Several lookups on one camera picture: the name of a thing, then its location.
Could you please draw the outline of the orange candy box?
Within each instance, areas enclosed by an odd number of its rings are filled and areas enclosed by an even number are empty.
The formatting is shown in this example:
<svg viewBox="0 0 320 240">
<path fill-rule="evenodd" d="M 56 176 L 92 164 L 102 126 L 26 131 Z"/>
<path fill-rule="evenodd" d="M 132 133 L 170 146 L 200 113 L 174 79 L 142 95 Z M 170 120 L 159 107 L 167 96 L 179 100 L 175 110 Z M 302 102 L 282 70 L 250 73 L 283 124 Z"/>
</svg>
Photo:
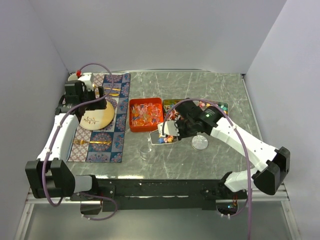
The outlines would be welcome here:
<svg viewBox="0 0 320 240">
<path fill-rule="evenodd" d="M 163 121 L 161 98 L 137 98 L 129 101 L 129 128 L 133 133 L 155 131 Z"/>
</svg>

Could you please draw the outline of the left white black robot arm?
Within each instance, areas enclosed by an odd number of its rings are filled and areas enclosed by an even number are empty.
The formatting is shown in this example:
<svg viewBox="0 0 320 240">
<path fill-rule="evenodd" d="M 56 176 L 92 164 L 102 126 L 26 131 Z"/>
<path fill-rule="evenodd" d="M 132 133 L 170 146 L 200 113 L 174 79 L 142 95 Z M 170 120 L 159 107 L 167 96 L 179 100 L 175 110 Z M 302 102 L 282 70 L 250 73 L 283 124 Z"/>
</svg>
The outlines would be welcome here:
<svg viewBox="0 0 320 240">
<path fill-rule="evenodd" d="M 82 116 L 90 110 L 105 110 L 107 101 L 96 98 L 92 80 L 70 80 L 64 85 L 54 112 L 54 124 L 44 149 L 28 161 L 25 173 L 36 199 L 65 198 L 81 192 L 88 201 L 100 194 L 95 175 L 74 175 L 68 160 Z"/>
</svg>

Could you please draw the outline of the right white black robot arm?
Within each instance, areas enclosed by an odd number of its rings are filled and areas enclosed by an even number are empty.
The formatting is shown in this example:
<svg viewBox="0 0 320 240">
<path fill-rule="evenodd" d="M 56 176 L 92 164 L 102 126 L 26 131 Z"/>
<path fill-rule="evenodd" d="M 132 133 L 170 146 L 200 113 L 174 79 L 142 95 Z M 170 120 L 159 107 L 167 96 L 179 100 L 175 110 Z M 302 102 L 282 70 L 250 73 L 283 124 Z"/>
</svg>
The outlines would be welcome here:
<svg viewBox="0 0 320 240">
<path fill-rule="evenodd" d="M 251 187 L 273 196 L 290 171 L 291 152 L 284 146 L 268 145 L 236 125 L 220 107 L 214 105 L 201 109 L 187 98 L 175 106 L 182 119 L 175 124 L 178 138 L 183 139 L 205 133 L 229 145 L 243 155 L 248 166 L 240 172 L 228 172 L 219 186 L 219 194 L 231 199 L 236 192 Z"/>
</svg>

